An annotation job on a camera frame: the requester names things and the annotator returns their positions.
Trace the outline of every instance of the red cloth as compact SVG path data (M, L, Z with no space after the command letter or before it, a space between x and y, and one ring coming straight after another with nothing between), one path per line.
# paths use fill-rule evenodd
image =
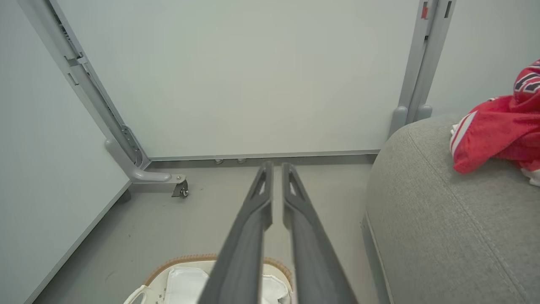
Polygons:
M481 103L450 140L454 169L474 171L490 157L528 171L540 169L540 60L519 73L514 94Z

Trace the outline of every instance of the white wall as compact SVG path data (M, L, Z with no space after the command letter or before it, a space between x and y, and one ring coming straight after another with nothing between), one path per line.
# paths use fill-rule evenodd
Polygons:
M0 41L0 303L17 304L128 178L16 0L0 2Z
M432 116L512 94L519 72L540 58L539 12L538 0L459 0L426 101Z
M380 149L418 0L58 0L150 158Z

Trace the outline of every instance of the bracket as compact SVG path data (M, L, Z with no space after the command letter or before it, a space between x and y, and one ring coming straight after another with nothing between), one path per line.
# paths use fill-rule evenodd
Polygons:
M147 172L137 167L113 138L105 140L105 149L134 184L176 184L173 197L186 197L189 192L184 174Z

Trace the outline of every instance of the sofa seam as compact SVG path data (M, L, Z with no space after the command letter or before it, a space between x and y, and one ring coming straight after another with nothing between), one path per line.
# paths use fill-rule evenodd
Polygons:
M492 253L492 255L495 257L495 259L497 260L494 261L493 257L490 256L490 254L488 252L486 252L488 258L490 259L490 261L493 263L493 265L495 266L495 268L497 269L497 271L499 272L499 275L501 276L501 278L503 279L504 283L507 285L508 287L508 290L510 290L510 292L512 293L512 295L514 295L514 297L516 298L516 300L519 300L519 298L517 297L518 295L516 295L516 293L512 290L512 288L510 288L510 284L508 283L508 281L506 280L506 278L504 277L504 275L501 273L501 270L499 269L499 267L497 266L497 264L499 264L499 266L502 268L502 270L504 271L505 275L508 277L508 279L510 280L510 283L513 285L513 287L515 288L515 290L518 292L519 294L519 297L521 298L522 301L524 301L525 303L528 303L528 294L526 292L526 290L523 288L523 286L519 283L518 279L515 277L514 273L512 272L512 270L510 269L509 265L504 261L504 258L501 256L499 250L497 249L497 247L495 246L495 244L492 242L491 238L485 233L482 225L478 222L478 220L476 220L476 218L473 216L472 212L469 210L469 208L467 206L465 206L465 204L462 202L462 199L461 197L459 197L458 195L456 195L451 189L450 187L448 186L448 184L444 181L444 179L440 176L440 174L435 170L435 168L433 167L433 165L428 161L427 157L425 156L425 154L422 152L422 150L418 147L418 145L416 144L415 140L413 139L413 137L411 136L410 134L410 128L407 128L407 135L409 136L409 139L411 141L411 143L414 145L414 148L420 153L420 155L422 156L424 162L428 165L428 168L429 170L431 171L432 174L434 174L436 177L439 178L439 181L443 184L444 186L444 189L447 193L449 193L453 198L454 200L458 203L458 205L465 211L465 213L467 214L467 216L469 217L469 219L471 220L471 222L473 223L473 226L474 228L476 228L478 230L478 232L480 233L480 236L482 237L482 239L480 239L478 237L478 235L474 234L474 237L477 239L477 241L479 241L481 243L481 241L484 242L484 244L489 248L489 251Z

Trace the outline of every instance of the brown basket rim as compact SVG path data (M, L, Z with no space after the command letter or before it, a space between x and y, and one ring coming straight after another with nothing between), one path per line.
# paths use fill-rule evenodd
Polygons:
M200 261L215 261L218 259L217 254L195 254L195 255L183 255L179 257L175 257L174 259L168 260L165 263L163 263L161 266L159 266L156 270L154 270L148 279L144 281L144 285L149 286L150 283L164 270L167 268L179 264L179 263L187 263L187 262L200 262ZM293 282L292 282L292 273L283 263L276 259L272 259L270 257L264 258L264 264L271 265L277 269L279 269L287 278L287 281L289 281L289 284L291 285L291 290L294 290Z

